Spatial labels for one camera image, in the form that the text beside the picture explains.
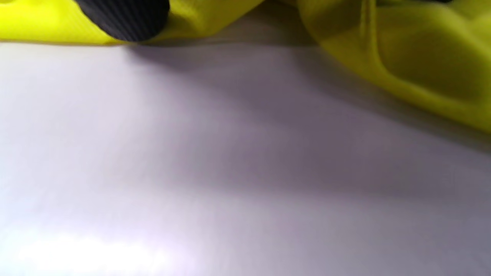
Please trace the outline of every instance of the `white surface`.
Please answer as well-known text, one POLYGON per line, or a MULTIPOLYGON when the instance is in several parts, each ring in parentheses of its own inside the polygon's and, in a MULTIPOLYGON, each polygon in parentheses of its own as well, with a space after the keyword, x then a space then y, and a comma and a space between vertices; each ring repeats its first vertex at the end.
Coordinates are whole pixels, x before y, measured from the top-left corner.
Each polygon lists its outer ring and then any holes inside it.
POLYGON ((323 59, 1 44, 0 275, 490 275, 487 137, 323 59))

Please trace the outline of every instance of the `black cap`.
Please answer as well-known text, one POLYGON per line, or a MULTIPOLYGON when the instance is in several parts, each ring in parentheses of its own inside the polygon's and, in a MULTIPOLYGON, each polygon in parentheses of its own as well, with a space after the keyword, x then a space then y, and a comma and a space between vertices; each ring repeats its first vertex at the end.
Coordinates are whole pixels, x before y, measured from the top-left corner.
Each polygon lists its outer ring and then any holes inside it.
POLYGON ((108 35, 142 42, 165 27, 169 0, 75 0, 82 12, 108 35))

